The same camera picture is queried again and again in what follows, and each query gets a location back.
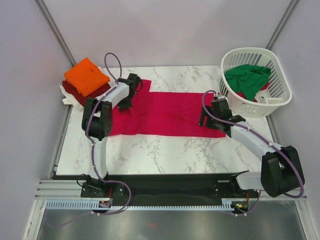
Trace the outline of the green t shirt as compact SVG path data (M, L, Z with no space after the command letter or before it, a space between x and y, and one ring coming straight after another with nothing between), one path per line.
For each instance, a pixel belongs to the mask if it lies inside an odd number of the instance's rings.
M224 73L229 87L235 93L237 87L239 87L242 82L263 82L264 85L265 83L269 83L270 76L271 69L269 67L250 64L236 66Z

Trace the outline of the pink red t shirt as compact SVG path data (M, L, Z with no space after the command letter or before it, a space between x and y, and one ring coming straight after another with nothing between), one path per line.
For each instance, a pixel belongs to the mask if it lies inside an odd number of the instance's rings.
M112 110L111 136L157 135L169 137L224 138L225 133L199 126L202 93L150 91L144 79L142 90L132 99L132 107Z

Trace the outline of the red garment under green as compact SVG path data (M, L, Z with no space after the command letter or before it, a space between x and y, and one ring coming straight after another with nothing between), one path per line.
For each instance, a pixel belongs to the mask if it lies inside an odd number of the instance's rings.
M235 92L242 98L251 102L257 102L255 99L259 91L266 90L270 85L269 82L263 84L263 82L241 82Z

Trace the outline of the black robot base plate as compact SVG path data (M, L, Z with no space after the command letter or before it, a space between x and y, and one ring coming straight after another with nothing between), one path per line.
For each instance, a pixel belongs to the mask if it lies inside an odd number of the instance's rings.
M108 198L119 205L217 204L223 199L254 199L255 190L242 190L233 173L123 174L108 175L106 182L87 176L83 198Z

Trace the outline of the white plastic laundry basket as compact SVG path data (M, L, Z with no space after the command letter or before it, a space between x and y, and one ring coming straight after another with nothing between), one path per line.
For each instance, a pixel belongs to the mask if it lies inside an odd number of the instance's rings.
M225 72L240 65L253 65L271 69L269 86L259 91L257 102L237 95L228 85ZM292 91L277 56L270 50L259 47L242 47L230 50L221 61L220 93L227 97L234 113L245 117L266 117L292 100Z

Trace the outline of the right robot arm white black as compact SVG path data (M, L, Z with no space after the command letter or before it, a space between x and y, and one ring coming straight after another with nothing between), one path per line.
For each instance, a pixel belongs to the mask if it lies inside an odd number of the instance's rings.
M228 137L240 142L261 162L258 172L243 171L233 175L229 191L235 197L242 196L247 190L266 192L270 197L286 195L297 188L304 193L305 178L298 151L291 145L282 146L256 131L244 117L233 115L224 98L214 97L210 105L203 104L199 126L219 130Z

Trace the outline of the folded orange t shirt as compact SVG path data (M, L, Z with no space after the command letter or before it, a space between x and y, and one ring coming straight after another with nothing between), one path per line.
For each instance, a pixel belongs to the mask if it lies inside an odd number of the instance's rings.
M110 82L110 78L88 58L84 58L64 73L65 80L84 97Z

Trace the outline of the folded white t shirt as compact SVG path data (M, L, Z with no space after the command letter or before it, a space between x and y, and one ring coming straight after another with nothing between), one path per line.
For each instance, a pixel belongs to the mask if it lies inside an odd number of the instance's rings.
M59 88L64 96L64 98L62 99L64 105L72 105L79 111L82 111L84 109L80 102L72 94L66 92L65 88L62 85L60 85Z

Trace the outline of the folded dark red t shirt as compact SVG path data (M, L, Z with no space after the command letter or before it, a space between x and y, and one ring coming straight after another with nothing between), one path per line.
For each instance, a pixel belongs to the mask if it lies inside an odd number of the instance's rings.
M66 80L64 80L61 85L64 87L66 92L68 92L69 94L72 94L80 102L80 104L83 107L85 106L87 98L96 98L111 88L111 86L108 83L106 83L105 85L101 86L94 92L90 93L88 96L83 96L81 93L77 91L77 89L74 86L72 86Z

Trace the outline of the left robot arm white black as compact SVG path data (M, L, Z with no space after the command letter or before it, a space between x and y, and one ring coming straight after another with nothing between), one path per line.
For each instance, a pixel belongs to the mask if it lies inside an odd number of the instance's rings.
M109 171L106 164L107 138L113 129L113 109L127 110L133 106L136 92L142 89L141 78L134 73L128 78L118 78L115 85L97 98L89 97L84 106L81 127L90 145L91 167L88 175L97 178L92 191L99 197L106 196L110 185L105 177Z

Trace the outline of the aluminium frame rail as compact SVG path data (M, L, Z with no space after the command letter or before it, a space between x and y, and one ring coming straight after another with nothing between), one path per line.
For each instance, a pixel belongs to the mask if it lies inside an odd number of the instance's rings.
M81 187L74 180L40 180L35 193L36 200L78 200L81 196ZM265 191L261 193L261 201L306 201L304 194L300 198L280 195L272 198Z

